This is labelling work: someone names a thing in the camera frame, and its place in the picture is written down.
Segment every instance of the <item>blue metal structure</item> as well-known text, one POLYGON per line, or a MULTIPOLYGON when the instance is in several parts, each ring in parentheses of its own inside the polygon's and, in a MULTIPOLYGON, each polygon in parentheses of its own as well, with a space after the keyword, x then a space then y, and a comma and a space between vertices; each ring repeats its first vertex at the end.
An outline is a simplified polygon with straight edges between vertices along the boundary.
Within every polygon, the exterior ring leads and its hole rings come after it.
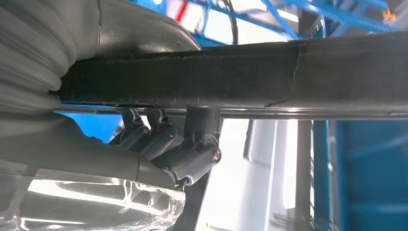
POLYGON ((329 126, 327 120, 313 123, 314 216, 320 230, 333 229, 332 177, 329 163, 329 126))
POLYGON ((408 122, 338 121, 340 228, 406 230, 408 122))

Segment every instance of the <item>metal rod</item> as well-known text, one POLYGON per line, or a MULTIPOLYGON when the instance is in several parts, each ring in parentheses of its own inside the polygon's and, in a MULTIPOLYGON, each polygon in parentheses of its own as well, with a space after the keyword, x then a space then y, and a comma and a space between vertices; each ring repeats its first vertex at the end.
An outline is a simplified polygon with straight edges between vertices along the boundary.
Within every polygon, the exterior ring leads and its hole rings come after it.
POLYGON ((285 31, 293 38, 299 39, 296 32, 293 31, 291 26, 279 15, 278 9, 269 1, 269 0, 262 0, 262 3, 265 4, 268 11, 275 17, 275 19, 279 22, 279 24, 285 29, 285 31))
POLYGON ((347 23, 351 26, 356 26, 372 32, 388 32, 388 31, 399 31, 397 27, 387 25, 383 22, 362 16, 355 15, 347 11, 343 11, 337 8, 334 8, 328 4, 319 1, 307 1, 307 0, 286 0, 288 3, 291 3, 299 8, 302 8, 306 11, 322 14, 326 17, 329 17, 340 22, 347 23))
POLYGON ((293 231, 311 231, 310 225, 310 149, 311 121, 298 121, 296 158, 296 202, 293 231))

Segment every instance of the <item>blue wall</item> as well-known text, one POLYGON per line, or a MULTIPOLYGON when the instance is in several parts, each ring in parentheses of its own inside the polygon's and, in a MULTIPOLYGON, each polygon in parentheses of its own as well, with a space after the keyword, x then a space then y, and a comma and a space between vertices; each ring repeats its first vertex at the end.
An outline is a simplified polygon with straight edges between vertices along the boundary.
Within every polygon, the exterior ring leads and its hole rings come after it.
POLYGON ((408 230, 408 121, 339 121, 336 130, 341 230, 408 230))

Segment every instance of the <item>blue frame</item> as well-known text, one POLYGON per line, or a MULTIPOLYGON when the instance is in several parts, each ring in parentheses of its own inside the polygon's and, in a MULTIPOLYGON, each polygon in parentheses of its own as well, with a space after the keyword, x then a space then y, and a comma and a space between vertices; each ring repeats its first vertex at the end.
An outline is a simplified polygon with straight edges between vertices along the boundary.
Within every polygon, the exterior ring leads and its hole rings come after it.
POLYGON ((322 231, 333 230, 332 176, 329 170, 330 155, 329 122, 313 122, 313 180, 315 192, 315 223, 322 231))

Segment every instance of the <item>blue steel beam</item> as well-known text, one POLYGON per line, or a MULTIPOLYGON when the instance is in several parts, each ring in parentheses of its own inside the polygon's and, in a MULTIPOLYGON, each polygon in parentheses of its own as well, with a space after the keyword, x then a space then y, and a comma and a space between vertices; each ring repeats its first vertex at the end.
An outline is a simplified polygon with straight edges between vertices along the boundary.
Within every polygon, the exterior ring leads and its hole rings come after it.
POLYGON ((207 28, 207 22, 208 22, 208 15, 210 14, 211 11, 211 4, 208 4, 205 7, 205 12, 204 12, 204 20, 203 20, 203 28, 201 29, 200 35, 203 36, 205 32, 205 28, 207 28))
POLYGON ((316 14, 322 14, 328 18, 376 33, 400 30, 397 27, 387 25, 383 22, 362 15, 354 15, 350 12, 336 9, 328 4, 319 1, 286 0, 286 2, 306 11, 316 14))
POLYGON ((299 39, 296 32, 293 31, 291 26, 287 23, 287 21, 279 15, 278 9, 269 1, 269 0, 261 0, 263 4, 267 7, 268 11, 275 17, 275 19, 279 22, 279 24, 285 29, 285 31, 293 38, 299 39))
POLYGON ((339 228, 343 231, 350 230, 348 217, 347 196, 347 161, 344 143, 344 122, 337 121, 335 125, 336 147, 337 147, 337 181, 338 181, 338 205, 339 205, 339 228))
MULTIPOLYGON (((367 5, 358 5, 357 10, 354 11, 354 14, 363 15, 369 9, 367 5)), ((350 29, 350 25, 340 23, 336 29, 331 34, 332 37, 343 36, 350 29)))
POLYGON ((385 11, 388 9, 388 4, 385 1, 381 0, 355 0, 355 1, 375 7, 376 9, 379 9, 381 11, 385 11))
POLYGON ((332 230, 332 178, 329 170, 329 124, 327 120, 313 122, 313 178, 315 192, 315 222, 321 230, 332 230))
POLYGON ((221 46, 227 46, 227 44, 224 44, 222 42, 218 42, 209 38, 206 38, 205 36, 197 35, 191 33, 193 38, 200 44, 202 47, 221 47, 221 46))
POLYGON ((262 22, 262 21, 253 19, 253 18, 249 17, 247 14, 231 13, 231 12, 229 12, 228 10, 225 10, 225 9, 222 9, 222 8, 216 6, 216 5, 213 4, 213 3, 207 3, 207 2, 204 2, 204 1, 200 1, 200 0, 198 0, 198 1, 197 1, 197 0, 188 0, 188 1, 189 1, 189 2, 192 2, 192 3, 195 3, 195 4, 197 4, 197 5, 200 5, 200 6, 204 6, 204 7, 207 7, 207 4, 211 4, 211 9, 214 10, 214 11, 218 11, 218 12, 224 13, 224 14, 226 14, 226 15, 232 15, 232 16, 235 17, 235 18, 244 20, 244 21, 246 21, 246 22, 255 24, 255 25, 257 25, 257 26, 266 28, 266 29, 268 29, 268 30, 272 30, 272 31, 274 31, 274 32, 276 32, 276 33, 278 33, 278 34, 283 35, 283 36, 287 36, 287 35, 288 35, 288 33, 286 33, 286 31, 285 31, 284 29, 282 29, 282 28, 280 28, 280 27, 278 27, 278 26, 269 24, 269 23, 265 23, 265 22, 262 22))

